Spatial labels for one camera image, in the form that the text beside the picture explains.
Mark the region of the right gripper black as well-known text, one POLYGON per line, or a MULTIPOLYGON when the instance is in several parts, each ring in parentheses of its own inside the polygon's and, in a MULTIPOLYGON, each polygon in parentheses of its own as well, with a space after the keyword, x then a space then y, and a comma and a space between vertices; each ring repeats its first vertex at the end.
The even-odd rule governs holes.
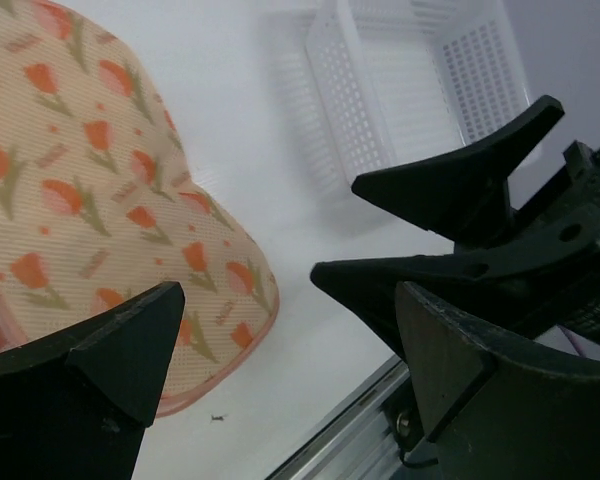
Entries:
POLYGON ((311 282, 403 355, 395 290, 414 282, 498 327, 536 338, 555 325, 600 345, 600 149, 572 143, 520 209, 508 178, 564 116, 544 95, 496 132, 429 159, 361 174, 352 192, 447 239, 502 239, 439 256, 317 263, 311 282))

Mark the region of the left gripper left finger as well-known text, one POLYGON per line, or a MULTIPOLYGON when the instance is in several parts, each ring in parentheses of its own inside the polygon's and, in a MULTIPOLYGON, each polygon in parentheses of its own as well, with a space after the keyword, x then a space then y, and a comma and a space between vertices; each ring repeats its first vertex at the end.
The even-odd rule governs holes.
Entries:
POLYGON ((164 282, 0 353, 0 479, 129 479, 185 304, 164 282))

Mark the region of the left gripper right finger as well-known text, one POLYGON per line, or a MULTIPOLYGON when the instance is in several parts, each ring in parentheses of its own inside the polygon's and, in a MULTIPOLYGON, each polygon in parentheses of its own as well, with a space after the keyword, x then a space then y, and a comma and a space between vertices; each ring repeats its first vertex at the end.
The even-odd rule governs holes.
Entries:
POLYGON ((600 361, 472 316, 404 282, 396 319, 446 479, 600 479, 600 361))

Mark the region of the peach floral mesh laundry bag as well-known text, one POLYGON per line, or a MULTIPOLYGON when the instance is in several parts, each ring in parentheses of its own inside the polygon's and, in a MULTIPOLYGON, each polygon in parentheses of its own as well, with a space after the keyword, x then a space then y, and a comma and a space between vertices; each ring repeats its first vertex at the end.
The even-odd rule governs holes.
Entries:
POLYGON ((279 290, 253 238, 190 174, 121 40, 52 1, 0 1, 0 352, 177 281, 184 313, 157 413, 238 368, 279 290))

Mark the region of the white plastic basket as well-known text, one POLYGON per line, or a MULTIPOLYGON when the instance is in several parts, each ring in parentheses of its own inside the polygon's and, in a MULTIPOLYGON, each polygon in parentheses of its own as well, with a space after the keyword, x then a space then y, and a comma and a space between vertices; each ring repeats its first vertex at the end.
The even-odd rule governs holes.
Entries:
POLYGON ((476 142, 529 105, 500 1, 267 1, 272 78, 322 197, 476 142))

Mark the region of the aluminium front rail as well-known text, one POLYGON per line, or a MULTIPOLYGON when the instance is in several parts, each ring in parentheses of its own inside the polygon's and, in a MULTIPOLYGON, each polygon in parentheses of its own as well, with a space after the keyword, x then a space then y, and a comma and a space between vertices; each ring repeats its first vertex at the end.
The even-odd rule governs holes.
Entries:
POLYGON ((349 395, 270 479, 438 479, 408 367, 385 362, 349 395))

